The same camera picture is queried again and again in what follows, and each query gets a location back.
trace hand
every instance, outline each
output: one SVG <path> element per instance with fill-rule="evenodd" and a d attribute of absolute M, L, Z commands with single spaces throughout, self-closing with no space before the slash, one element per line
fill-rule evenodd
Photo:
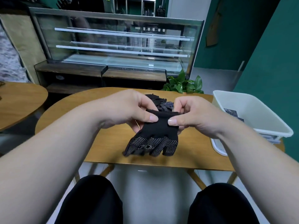
<path fill-rule="evenodd" d="M 173 111 L 183 115 L 171 117 L 168 120 L 170 126 L 180 126 L 180 131 L 189 126 L 195 127 L 211 138 L 218 138 L 219 133 L 228 127 L 230 121 L 236 119 L 199 96 L 176 98 Z"/>
<path fill-rule="evenodd" d="M 155 104 L 136 90 L 123 90 L 86 104 L 94 105 L 95 110 L 101 111 L 100 127 L 104 129 L 127 123 L 137 133 L 142 129 L 144 122 L 158 121 L 157 116 L 145 111 L 158 110 Z"/>

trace green plant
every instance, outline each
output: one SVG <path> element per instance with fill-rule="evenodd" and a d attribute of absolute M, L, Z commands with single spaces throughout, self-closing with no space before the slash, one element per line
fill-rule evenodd
<path fill-rule="evenodd" d="M 202 91 L 202 79 L 198 75 L 193 80 L 186 80 L 184 70 L 181 70 L 177 78 L 173 76 L 168 77 L 169 83 L 167 82 L 162 90 L 166 91 L 176 91 L 178 93 L 204 93 Z"/>

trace fingernail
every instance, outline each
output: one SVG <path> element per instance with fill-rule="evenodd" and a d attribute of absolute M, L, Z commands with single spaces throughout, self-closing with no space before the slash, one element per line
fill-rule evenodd
<path fill-rule="evenodd" d="M 150 114 L 150 121 L 151 122 L 156 122 L 156 121 L 158 121 L 158 117 L 151 113 Z"/>
<path fill-rule="evenodd" d="M 169 119 L 168 120 L 168 125 L 170 125 L 170 126 L 177 126 L 177 121 L 176 121 L 176 119 Z"/>

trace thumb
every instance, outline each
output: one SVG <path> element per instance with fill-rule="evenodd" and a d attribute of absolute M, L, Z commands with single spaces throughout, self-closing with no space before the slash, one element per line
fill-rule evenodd
<path fill-rule="evenodd" d="M 139 120 L 141 122 L 157 122 L 158 117 L 152 113 L 147 112 L 141 108 L 137 108 L 136 112 L 132 116 L 133 119 Z"/>
<path fill-rule="evenodd" d="M 189 126 L 194 125 L 194 116 L 188 112 L 183 115 L 173 116 L 168 120 L 170 126 Z"/>

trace grey floor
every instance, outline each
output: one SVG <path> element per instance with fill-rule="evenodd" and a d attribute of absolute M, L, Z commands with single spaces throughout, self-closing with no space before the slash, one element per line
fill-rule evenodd
<path fill-rule="evenodd" d="M 193 68 L 190 79 L 200 75 L 205 94 L 213 94 L 213 90 L 233 90 L 241 73 L 227 70 Z M 23 143 L 34 134 L 38 118 L 30 116 L 27 120 L 0 133 L 0 152 L 7 153 Z M 84 162 L 80 169 L 80 177 L 89 173 L 91 163 Z M 106 164 L 97 164 L 95 174 L 100 174 Z M 197 170 L 206 185 L 226 182 L 229 171 Z M 146 166 L 116 165 L 107 178 L 112 182 L 123 201 L 124 223 L 186 223 L 188 211 L 200 188 L 181 168 L 162 168 Z M 256 206 L 239 178 L 235 184 L 251 203 L 261 224 L 269 222 Z M 47 224 L 54 223 L 61 204 L 67 193 L 73 188 L 71 182 L 65 195 Z"/>

